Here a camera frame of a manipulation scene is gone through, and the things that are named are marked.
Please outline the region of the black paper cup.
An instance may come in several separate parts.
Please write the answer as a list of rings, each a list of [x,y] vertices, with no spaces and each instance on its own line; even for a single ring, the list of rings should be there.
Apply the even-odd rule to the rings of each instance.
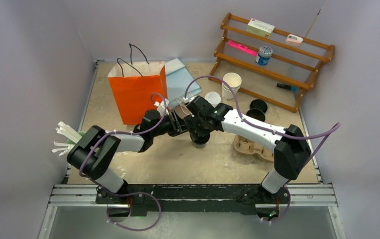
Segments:
[[[246,116],[262,122],[265,122],[266,120],[265,114],[259,109],[249,109],[246,113]]]
[[[208,139],[198,139],[198,140],[192,141],[192,145],[195,148],[204,148],[207,143],[208,143]]]

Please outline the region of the orange paper bag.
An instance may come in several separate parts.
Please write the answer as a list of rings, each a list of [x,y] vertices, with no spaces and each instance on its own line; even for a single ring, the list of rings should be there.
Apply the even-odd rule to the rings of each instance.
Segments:
[[[166,63],[148,61],[140,51],[144,61],[128,61],[117,58],[108,73],[108,81],[124,125],[141,122],[147,110],[155,109],[153,101],[167,99]]]

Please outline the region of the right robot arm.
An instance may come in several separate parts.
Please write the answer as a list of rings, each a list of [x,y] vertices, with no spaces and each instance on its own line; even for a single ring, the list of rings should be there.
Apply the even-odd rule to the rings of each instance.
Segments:
[[[212,131],[233,133],[251,140],[269,150],[274,156],[274,167],[258,189],[259,198],[266,203],[278,196],[278,190],[287,182],[297,179],[311,156],[311,149],[301,129],[295,125],[285,128],[256,120],[224,103],[213,107],[206,99],[196,96],[185,107],[188,129],[195,140]]]

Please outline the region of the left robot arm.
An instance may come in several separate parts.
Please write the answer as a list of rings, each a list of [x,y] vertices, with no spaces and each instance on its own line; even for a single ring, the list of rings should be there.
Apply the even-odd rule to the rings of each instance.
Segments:
[[[92,126],[67,154],[67,162],[104,187],[108,197],[120,204],[127,199],[127,182],[109,167],[114,155],[117,152],[144,152],[157,136],[168,134],[174,137],[187,131],[184,119],[175,112],[163,117],[156,110],[148,110],[131,133],[105,136],[107,133],[103,128]]]

